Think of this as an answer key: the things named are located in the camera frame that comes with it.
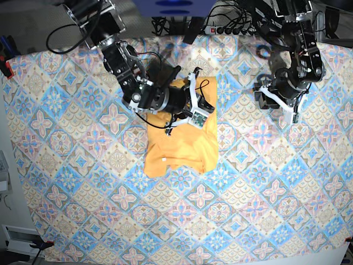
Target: black cable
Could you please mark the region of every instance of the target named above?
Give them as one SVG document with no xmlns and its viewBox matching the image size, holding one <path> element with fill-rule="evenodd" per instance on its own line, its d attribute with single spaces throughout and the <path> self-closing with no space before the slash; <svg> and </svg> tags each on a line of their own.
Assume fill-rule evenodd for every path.
<svg viewBox="0 0 353 265">
<path fill-rule="evenodd" d="M 169 33 L 169 28 L 165 27 L 166 23 L 167 19 L 165 17 L 152 18 L 152 25 L 154 27 L 154 31 L 152 33 L 156 36 L 161 36 L 163 30 Z"/>
<path fill-rule="evenodd" d="M 316 13 L 315 18 L 314 18 L 314 21 L 313 21 L 313 23 L 311 24 L 312 26 L 313 26 L 314 23 L 316 22 L 316 19 L 318 18 L 318 15 L 319 15 L 320 13 L 323 14 L 324 12 L 322 12 L 322 11 L 320 10 L 320 11 L 318 11 L 318 12 Z"/>
<path fill-rule="evenodd" d="M 239 25 L 240 20 L 242 20 L 243 24 L 239 27 L 239 29 L 242 29 L 246 25 L 246 23 L 251 23 L 252 22 L 252 20 L 247 20 L 248 19 L 247 14 L 249 14 L 250 17 L 251 17 L 251 14 L 248 11 L 246 11 L 244 8 L 241 8 L 239 6 L 237 6 L 237 8 L 239 10 L 241 10 L 241 14 L 239 14 L 237 12 L 239 17 L 237 19 L 234 19 L 234 20 L 236 20 L 236 22 L 234 22 L 234 20 L 233 20 L 232 30 L 234 30 L 236 28 L 236 26 Z"/>
<path fill-rule="evenodd" d="M 213 17 L 217 17 L 217 16 L 222 16 L 222 17 L 226 17 L 228 20 L 234 20 L 234 19 L 231 19 L 229 16 L 225 15 L 225 14 L 215 14 L 215 15 L 210 15 L 209 17 L 210 18 L 213 18 Z"/>
<path fill-rule="evenodd" d="M 35 261 L 37 260 L 38 256 L 39 256 L 39 253 L 41 252 L 41 250 L 38 250 L 38 253 L 37 255 L 35 256 L 33 262 L 32 262 L 32 265 L 34 265 Z"/>
<path fill-rule="evenodd" d="M 71 27 L 75 24 L 69 24 L 69 25 L 64 25 L 64 26 L 61 26 L 55 30 L 53 30 L 49 35 L 48 37 L 46 38 L 46 42 L 45 42 L 45 45 L 46 45 L 46 48 L 51 51 L 52 53 L 54 54 L 67 54 L 71 51 L 73 51 L 74 49 L 76 49 L 77 47 L 79 47 L 85 40 L 87 40 L 88 37 L 90 37 L 90 35 L 92 34 L 92 32 L 94 31 L 94 29 L 96 29 L 98 23 L 99 23 L 99 19 L 100 19 L 100 14 L 101 14 L 101 10 L 102 10 L 102 7 L 103 7 L 103 0 L 99 0 L 99 4 L 98 4 L 98 9 L 97 9 L 97 14 L 95 15 L 96 16 L 96 19 L 95 19 L 95 22 L 94 24 L 92 25 L 92 27 L 90 28 L 90 30 L 86 33 L 86 35 L 84 37 L 82 37 L 82 39 L 80 39 L 80 41 L 78 43 L 76 43 L 75 45 L 73 45 L 70 49 L 66 50 L 66 51 L 55 51 L 53 50 L 52 48 L 49 47 L 49 39 L 51 37 L 51 35 L 53 35 L 55 32 L 57 32 L 58 30 L 60 29 L 63 29 L 63 28 L 66 28 L 66 27 Z"/>
<path fill-rule="evenodd" d="M 167 126 L 164 126 L 164 127 L 160 127 L 160 126 L 156 126 L 150 122 L 148 122 L 144 117 L 142 117 L 141 115 L 139 115 L 139 113 L 136 113 L 136 115 L 141 119 L 143 120 L 145 123 L 147 123 L 148 125 L 154 127 L 154 128 L 157 128 L 157 129 L 169 129 L 169 128 L 172 128 L 172 122 L 173 122 L 173 115 L 172 115 L 172 118 L 170 119 L 170 123 L 167 125 Z"/>
<path fill-rule="evenodd" d="M 205 79 L 205 80 L 203 80 L 203 81 L 201 82 L 200 87 L 197 88 L 197 89 L 195 89 L 195 91 L 196 91 L 196 90 L 200 90 L 202 96 L 205 97 L 205 96 L 204 96 L 204 93 L 203 93 L 203 91 L 202 91 L 202 89 L 203 89 L 204 87 L 208 86 L 209 84 L 210 84 L 210 81 L 209 81 L 208 79 Z"/>
<path fill-rule="evenodd" d="M 6 206 L 7 208 L 10 209 L 10 211 L 12 211 L 11 208 L 10 208 L 10 206 L 8 206 L 7 203 L 6 203 L 6 197 L 7 197 L 7 195 L 4 196 L 4 204 L 5 204 L 5 206 Z"/>
<path fill-rule="evenodd" d="M 159 62 L 160 62 L 159 70 L 160 70 L 160 71 L 162 70 L 162 68 L 163 68 L 163 61 L 162 61 L 161 56 L 160 56 L 158 53 L 156 53 L 156 52 L 154 52 L 154 51 L 146 51 L 146 52 L 140 52 L 140 53 L 138 53 L 138 55 L 140 55 L 140 54 L 151 54 L 151 55 L 154 55 L 154 56 L 158 57 Z"/>
<path fill-rule="evenodd" d="M 232 23 L 233 23 L 233 26 L 232 26 L 232 29 L 235 28 L 238 24 L 239 24 L 239 21 L 242 19 L 241 16 L 239 16 L 238 18 L 234 18 L 232 19 L 228 24 L 226 24 L 223 28 L 226 29 L 227 27 L 231 26 Z"/>
<path fill-rule="evenodd" d="M 298 112 L 298 107 L 299 107 L 299 102 L 302 100 L 302 97 L 304 94 L 307 94 L 309 93 L 309 89 L 311 88 L 311 84 L 309 85 L 309 87 L 305 90 L 305 91 L 302 91 L 298 96 L 297 96 L 297 101 L 296 101 L 296 104 L 294 106 L 294 112 L 297 113 Z"/>
<path fill-rule="evenodd" d="M 211 9 L 209 15 L 207 16 L 206 24 L 205 24 L 203 30 L 205 30 L 205 28 L 207 27 L 207 25 L 208 25 L 208 23 L 209 23 L 209 21 L 210 21 L 210 18 L 212 17 L 212 12 L 213 12 L 216 8 L 218 8 L 218 7 L 236 7 L 236 6 L 235 6 L 234 4 L 221 4 L 221 5 L 219 5 L 219 6 L 213 7 L 213 8 Z"/>
</svg>

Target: wire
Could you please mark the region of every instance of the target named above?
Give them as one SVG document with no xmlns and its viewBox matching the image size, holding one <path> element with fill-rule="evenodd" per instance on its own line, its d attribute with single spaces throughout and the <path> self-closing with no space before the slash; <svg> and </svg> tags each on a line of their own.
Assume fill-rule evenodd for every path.
<svg viewBox="0 0 353 265">
<path fill-rule="evenodd" d="M 7 203 L 6 203 L 6 197 L 7 197 L 7 195 L 5 195 L 5 197 L 4 197 L 4 204 L 5 204 L 5 206 L 6 206 L 7 208 L 10 209 L 10 211 L 12 211 L 11 208 L 10 208 L 10 206 L 8 206 Z"/>
<path fill-rule="evenodd" d="M 316 13 L 316 15 L 315 15 L 315 19 L 314 19 L 313 23 L 311 24 L 312 26 L 314 25 L 315 22 L 317 22 L 316 19 L 318 18 L 318 15 L 319 15 L 320 13 L 324 14 L 324 12 L 322 12 L 321 10 L 319 10 L 319 11 Z M 326 27 L 323 28 L 323 29 L 315 30 L 314 32 L 324 31 L 325 29 L 326 29 Z"/>
<path fill-rule="evenodd" d="M 156 36 L 161 36 L 163 30 L 169 33 L 169 28 L 165 27 L 166 23 L 167 23 L 167 19 L 165 17 L 152 18 L 152 25 L 154 27 L 154 31 L 152 33 Z"/>
<path fill-rule="evenodd" d="M 230 20 L 230 21 L 232 21 L 232 20 L 234 20 L 234 19 L 231 19 L 229 16 L 227 16 L 226 14 L 215 14 L 215 15 L 210 15 L 209 17 L 210 18 L 213 18 L 213 17 L 217 17 L 217 16 L 222 16 L 222 17 L 226 17 L 226 18 L 228 18 L 228 20 Z"/>
<path fill-rule="evenodd" d="M 34 265 L 35 261 L 37 260 L 39 253 L 41 252 L 41 250 L 38 250 L 37 255 L 35 256 L 34 260 L 32 261 L 32 265 Z"/>
<path fill-rule="evenodd" d="M 92 27 L 89 29 L 89 31 L 86 33 L 86 35 L 80 39 L 80 41 L 78 43 L 76 43 L 75 45 L 73 45 L 70 49 L 66 50 L 66 51 L 55 51 L 53 50 L 52 48 L 49 47 L 49 40 L 50 40 L 50 37 L 55 33 L 57 32 L 58 30 L 60 29 L 63 29 L 63 28 L 66 28 L 66 27 L 71 27 L 75 24 L 69 24 L 69 25 L 64 25 L 64 26 L 61 26 L 55 30 L 53 30 L 49 35 L 48 37 L 46 38 L 46 42 L 45 42 L 45 45 L 46 45 L 46 48 L 51 51 L 52 53 L 54 54 L 67 54 L 71 51 L 73 51 L 74 49 L 76 49 L 77 47 L 79 47 L 85 40 L 87 40 L 88 37 L 90 37 L 90 35 L 92 34 L 92 32 L 96 29 L 98 23 L 99 23 L 99 19 L 100 19 L 100 14 L 101 14 L 101 10 L 102 10 L 102 7 L 103 7 L 103 0 L 99 0 L 99 4 L 98 4 L 98 9 L 97 9 L 97 14 L 95 15 L 96 16 L 96 19 L 94 21 L 94 24 L 92 25 Z"/>
<path fill-rule="evenodd" d="M 160 71 L 162 70 L 162 68 L 163 68 L 163 61 L 162 61 L 161 56 L 160 56 L 158 53 L 156 53 L 156 52 L 154 52 L 154 51 L 146 51 L 146 52 L 140 52 L 140 53 L 138 53 L 138 55 L 142 55 L 142 54 L 150 54 L 150 55 L 154 55 L 154 56 L 158 57 L 159 62 L 160 62 L 159 70 L 160 70 Z"/>
<path fill-rule="evenodd" d="M 211 9 L 211 11 L 210 11 L 210 14 L 207 16 L 206 24 L 205 24 L 203 30 L 205 30 L 205 28 L 207 27 L 207 25 L 208 25 L 208 23 L 209 23 L 209 21 L 210 21 L 210 18 L 212 17 L 212 12 L 213 12 L 216 8 L 218 8 L 218 7 L 234 7 L 234 8 L 238 8 L 238 7 L 235 6 L 234 4 L 220 4 L 219 6 L 213 7 L 213 8 Z"/>
<path fill-rule="evenodd" d="M 203 97 L 205 97 L 205 95 L 204 95 L 202 89 L 203 89 L 204 87 L 207 87 L 208 84 L 210 84 L 210 81 L 209 81 L 208 79 L 205 79 L 205 80 L 203 80 L 203 81 L 201 82 L 200 87 L 197 88 L 197 89 L 195 89 L 195 90 L 200 90 L 201 95 L 202 95 Z"/>
<path fill-rule="evenodd" d="M 309 87 L 305 90 L 305 91 L 302 91 L 298 96 L 297 96 L 297 101 L 296 101 L 296 104 L 294 106 L 294 112 L 298 112 L 298 107 L 299 107 L 299 102 L 302 100 L 302 97 L 304 94 L 307 94 L 309 92 L 309 89 L 311 88 L 311 84 L 309 85 Z"/>
<path fill-rule="evenodd" d="M 148 125 L 154 127 L 154 128 L 157 128 L 157 129 L 169 129 L 169 128 L 172 128 L 172 122 L 173 122 L 173 115 L 172 115 L 172 118 L 170 119 L 170 122 L 167 126 L 164 126 L 164 127 L 160 127 L 160 126 L 156 126 L 150 122 L 148 122 L 144 117 L 142 117 L 141 115 L 139 115 L 139 113 L 136 113 L 136 115 L 141 119 L 143 120 L 145 123 L 147 123 Z"/>
<path fill-rule="evenodd" d="M 320 13 L 322 13 L 322 14 L 323 14 L 324 12 L 322 12 L 321 10 L 320 10 L 320 11 L 318 11 L 318 12 L 316 13 L 315 18 L 314 18 L 314 21 L 313 21 L 313 23 L 312 23 L 311 25 L 314 25 L 314 24 L 315 24 L 316 19 L 318 18 L 318 15 L 319 15 Z"/>
</svg>

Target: folded shirt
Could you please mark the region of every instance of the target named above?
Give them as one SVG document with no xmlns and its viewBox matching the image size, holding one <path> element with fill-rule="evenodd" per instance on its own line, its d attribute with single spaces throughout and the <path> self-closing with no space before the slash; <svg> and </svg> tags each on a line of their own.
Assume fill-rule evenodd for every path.
<svg viewBox="0 0 353 265">
<path fill-rule="evenodd" d="M 174 128 L 171 136 L 167 136 L 165 130 L 147 126 L 148 150 L 144 172 L 150 178 L 164 176 L 168 166 L 173 170 L 180 166 L 189 166 L 199 173 L 216 168 L 218 161 L 217 80 L 215 77 L 198 77 L 196 88 L 199 88 L 203 80 L 210 81 L 202 91 L 206 100 L 215 107 L 215 111 L 209 116 L 202 129 L 183 124 Z M 184 84 L 185 81 L 182 79 L 174 81 L 172 86 L 182 87 Z M 163 112 L 157 115 L 147 114 L 147 120 L 156 126 L 165 126 L 165 123 L 170 121 L 170 114 Z"/>
</svg>

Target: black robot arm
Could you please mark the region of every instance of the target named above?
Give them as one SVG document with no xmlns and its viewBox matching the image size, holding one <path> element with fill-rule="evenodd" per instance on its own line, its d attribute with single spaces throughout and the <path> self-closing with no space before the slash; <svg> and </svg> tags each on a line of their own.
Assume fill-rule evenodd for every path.
<svg viewBox="0 0 353 265">
<path fill-rule="evenodd" d="M 66 0 L 65 9 L 80 27 L 83 36 L 90 32 L 85 40 L 88 47 L 101 49 L 104 67 L 116 76 L 124 94 L 122 102 L 127 108 L 138 116 L 146 112 L 170 113 L 171 120 L 165 127 L 155 126 L 166 129 L 168 135 L 172 128 L 186 123 L 202 129 L 215 108 L 207 103 L 203 95 L 196 93 L 196 78 L 200 68 L 189 73 L 189 82 L 182 88 L 170 85 L 180 72 L 180 66 L 174 68 L 162 85 L 153 83 L 148 79 L 135 49 L 119 38 L 125 26 L 110 1 Z M 97 22 L 98 10 L 101 12 Z"/>
<path fill-rule="evenodd" d="M 301 106 L 312 82 L 319 82 L 325 75 L 320 51 L 316 45 L 315 33 L 306 13 L 311 9 L 308 0 L 277 1 L 277 16 L 284 17 L 281 40 L 284 50 L 290 53 L 290 68 L 279 68 L 273 80 L 256 83 L 255 99 L 261 109 L 285 111 L 285 121 L 299 122 Z"/>
</svg>

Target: patterned tablecloth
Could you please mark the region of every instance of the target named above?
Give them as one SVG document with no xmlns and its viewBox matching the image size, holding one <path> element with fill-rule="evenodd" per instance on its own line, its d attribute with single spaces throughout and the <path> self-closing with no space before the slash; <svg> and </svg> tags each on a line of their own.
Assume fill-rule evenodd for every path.
<svg viewBox="0 0 353 265">
<path fill-rule="evenodd" d="M 289 62 L 258 57 L 262 40 L 131 44 L 180 64 L 181 77 L 196 66 L 217 76 L 219 163 L 203 175 L 144 175 L 146 126 L 121 104 L 98 51 L 12 60 L 16 76 L 2 77 L 8 126 L 33 222 L 55 241 L 48 261 L 230 264 L 344 244 L 353 233 L 351 50 L 319 45 L 326 77 L 289 126 L 254 101 L 256 77 Z"/>
</svg>

